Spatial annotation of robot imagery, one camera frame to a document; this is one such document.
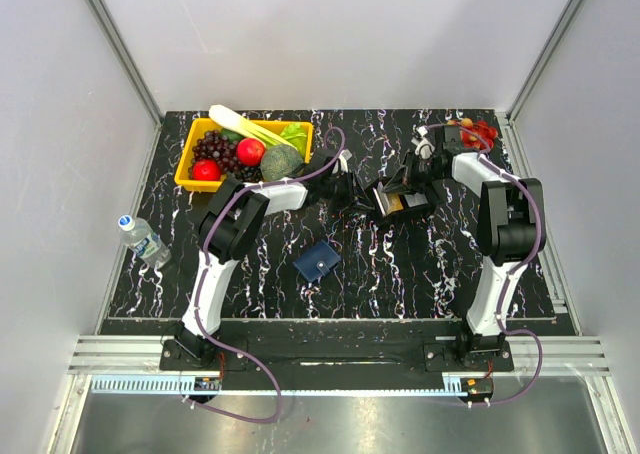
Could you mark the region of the black card tray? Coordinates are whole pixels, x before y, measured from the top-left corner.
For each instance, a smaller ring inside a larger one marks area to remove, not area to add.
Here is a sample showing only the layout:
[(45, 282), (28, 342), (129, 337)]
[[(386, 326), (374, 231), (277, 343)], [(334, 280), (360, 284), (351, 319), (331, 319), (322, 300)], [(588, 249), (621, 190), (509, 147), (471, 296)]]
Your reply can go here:
[(426, 193), (384, 193), (383, 182), (376, 180), (365, 188), (373, 205), (371, 218), (378, 224), (414, 221), (431, 216), (443, 203), (441, 193), (432, 187)]

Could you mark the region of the blue card holder wallet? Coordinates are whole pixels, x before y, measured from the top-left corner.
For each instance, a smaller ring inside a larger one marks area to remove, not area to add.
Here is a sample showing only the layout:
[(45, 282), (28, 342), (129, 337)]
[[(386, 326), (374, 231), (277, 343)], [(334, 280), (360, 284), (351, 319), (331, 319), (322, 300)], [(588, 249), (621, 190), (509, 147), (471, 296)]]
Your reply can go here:
[(325, 241), (320, 241), (293, 262), (307, 282), (319, 281), (340, 262), (340, 255)]

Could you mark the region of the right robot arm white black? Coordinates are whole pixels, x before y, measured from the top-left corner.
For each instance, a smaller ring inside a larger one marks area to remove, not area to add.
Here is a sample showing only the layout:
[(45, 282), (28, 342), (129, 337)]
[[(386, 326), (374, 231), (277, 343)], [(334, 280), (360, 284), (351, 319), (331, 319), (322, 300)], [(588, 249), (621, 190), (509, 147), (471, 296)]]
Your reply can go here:
[(480, 368), (503, 351), (508, 303), (522, 273), (546, 242), (543, 190), (534, 178), (520, 179), (489, 159), (491, 146), (456, 124), (418, 129), (420, 139), (382, 191), (422, 195), (436, 202), (434, 184), (451, 179), (479, 197), (476, 245), (483, 256), (480, 281), (456, 336), (457, 362)]

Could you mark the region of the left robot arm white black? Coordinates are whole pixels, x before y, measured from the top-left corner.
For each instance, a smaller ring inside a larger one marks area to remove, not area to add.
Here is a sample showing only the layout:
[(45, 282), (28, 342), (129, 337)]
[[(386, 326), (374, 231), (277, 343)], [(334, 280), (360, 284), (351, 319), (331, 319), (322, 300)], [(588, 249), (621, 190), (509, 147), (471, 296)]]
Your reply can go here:
[(213, 364), (217, 346), (206, 338), (221, 324), (221, 312), (231, 277), (254, 245), (263, 220), (270, 214), (299, 210), (321, 199), (371, 210), (356, 175), (348, 168), (351, 153), (316, 152), (280, 180), (222, 183), (199, 226), (198, 271), (192, 296), (174, 342), (193, 368)]

